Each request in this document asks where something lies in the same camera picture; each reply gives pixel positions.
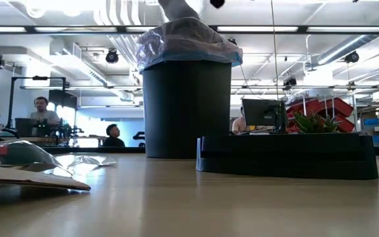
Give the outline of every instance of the man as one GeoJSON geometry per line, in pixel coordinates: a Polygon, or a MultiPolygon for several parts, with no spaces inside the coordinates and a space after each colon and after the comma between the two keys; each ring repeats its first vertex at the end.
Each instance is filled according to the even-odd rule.
{"type": "Polygon", "coordinates": [[[57,113],[55,111],[48,111],[47,108],[48,100],[44,97],[37,97],[34,100],[34,107],[36,112],[30,115],[31,119],[41,122],[43,119],[47,119],[49,124],[57,125],[60,121],[57,113]]]}
{"type": "Polygon", "coordinates": [[[111,124],[106,128],[106,135],[109,137],[103,142],[104,147],[125,147],[124,142],[118,138],[120,130],[116,124],[111,124]]]}
{"type": "Polygon", "coordinates": [[[232,124],[232,132],[235,135],[241,135],[244,132],[254,131],[255,126],[247,126],[245,124],[245,114],[243,112],[243,107],[241,107],[241,114],[242,116],[237,118],[234,123],[232,124]]]}

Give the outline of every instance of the computer monitor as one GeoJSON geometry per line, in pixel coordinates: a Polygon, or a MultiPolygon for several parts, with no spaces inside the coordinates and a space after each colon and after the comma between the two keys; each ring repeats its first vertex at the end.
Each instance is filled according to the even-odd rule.
{"type": "Polygon", "coordinates": [[[247,126],[275,126],[287,124],[287,114],[282,101],[268,99],[242,99],[247,126]]]}

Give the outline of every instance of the ceiling pipe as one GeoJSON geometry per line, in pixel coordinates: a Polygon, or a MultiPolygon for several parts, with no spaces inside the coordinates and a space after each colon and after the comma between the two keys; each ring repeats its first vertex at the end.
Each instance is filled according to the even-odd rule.
{"type": "Polygon", "coordinates": [[[325,65],[346,56],[354,50],[379,38],[379,35],[351,36],[337,46],[318,56],[318,65],[325,65]]]}

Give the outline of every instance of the table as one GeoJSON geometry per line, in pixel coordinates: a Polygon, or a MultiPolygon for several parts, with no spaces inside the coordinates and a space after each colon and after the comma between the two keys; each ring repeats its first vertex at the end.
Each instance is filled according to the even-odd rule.
{"type": "Polygon", "coordinates": [[[213,174],[194,160],[111,156],[115,167],[75,176],[91,192],[0,188],[0,237],[379,236],[379,180],[213,174]]]}

